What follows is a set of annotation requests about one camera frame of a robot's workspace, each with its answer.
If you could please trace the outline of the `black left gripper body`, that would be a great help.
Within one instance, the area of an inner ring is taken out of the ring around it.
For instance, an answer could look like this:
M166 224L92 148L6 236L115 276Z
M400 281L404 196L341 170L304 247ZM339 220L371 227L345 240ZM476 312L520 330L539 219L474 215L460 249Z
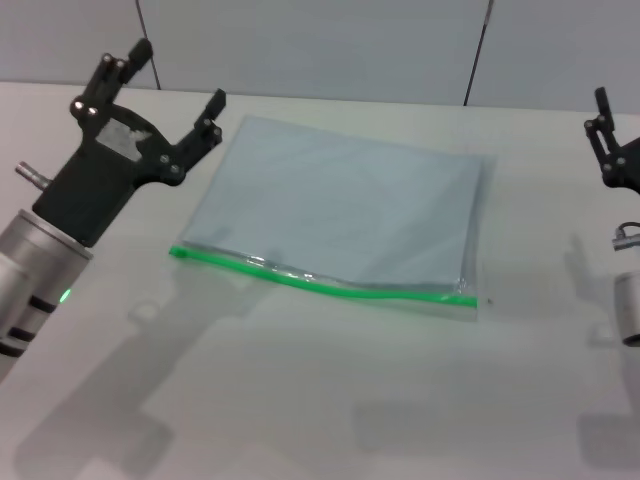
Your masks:
M136 190L185 178L175 149L149 121L111 105L78 118L82 141L32 206L81 245L94 246Z

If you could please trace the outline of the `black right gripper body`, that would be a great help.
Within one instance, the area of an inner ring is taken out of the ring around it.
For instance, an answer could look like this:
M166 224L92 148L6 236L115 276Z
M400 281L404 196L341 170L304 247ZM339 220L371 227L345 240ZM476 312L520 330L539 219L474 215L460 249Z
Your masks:
M640 191L640 143L628 143L602 162L602 180L609 188Z

